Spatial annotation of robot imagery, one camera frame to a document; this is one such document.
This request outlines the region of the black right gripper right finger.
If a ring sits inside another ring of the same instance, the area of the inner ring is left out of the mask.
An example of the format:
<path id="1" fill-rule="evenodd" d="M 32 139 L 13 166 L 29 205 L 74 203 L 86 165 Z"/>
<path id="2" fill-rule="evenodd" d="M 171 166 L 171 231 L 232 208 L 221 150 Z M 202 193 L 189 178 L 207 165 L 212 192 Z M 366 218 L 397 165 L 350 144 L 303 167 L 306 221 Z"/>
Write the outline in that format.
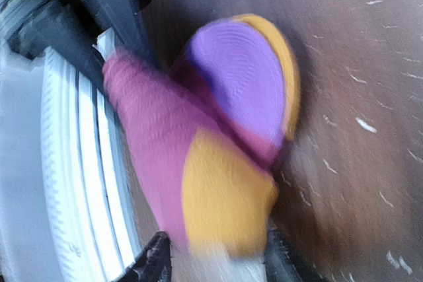
<path id="1" fill-rule="evenodd" d="M 324 281 L 324 277 L 296 253 L 276 227 L 268 228 L 267 233 L 264 254 L 267 281 Z"/>

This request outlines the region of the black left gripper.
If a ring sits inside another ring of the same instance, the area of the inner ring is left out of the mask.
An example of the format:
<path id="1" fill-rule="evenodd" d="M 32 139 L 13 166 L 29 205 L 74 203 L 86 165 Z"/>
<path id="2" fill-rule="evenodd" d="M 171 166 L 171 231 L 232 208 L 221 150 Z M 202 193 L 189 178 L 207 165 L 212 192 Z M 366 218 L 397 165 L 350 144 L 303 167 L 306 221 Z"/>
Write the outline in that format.
<path id="1" fill-rule="evenodd" d="M 53 48 L 86 77 L 101 77 L 96 38 L 111 29 L 123 46 L 150 64 L 155 50 L 140 10 L 151 0 L 2 0 L 1 37 L 29 59 Z"/>

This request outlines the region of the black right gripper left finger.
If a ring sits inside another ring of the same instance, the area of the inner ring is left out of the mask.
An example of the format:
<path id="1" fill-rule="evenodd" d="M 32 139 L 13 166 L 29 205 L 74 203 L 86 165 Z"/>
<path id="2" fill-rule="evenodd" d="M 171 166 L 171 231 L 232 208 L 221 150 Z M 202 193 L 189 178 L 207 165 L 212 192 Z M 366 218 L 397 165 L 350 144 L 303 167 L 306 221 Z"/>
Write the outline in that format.
<path id="1" fill-rule="evenodd" d="M 171 243 L 166 232 L 156 232 L 120 282 L 171 282 Z"/>

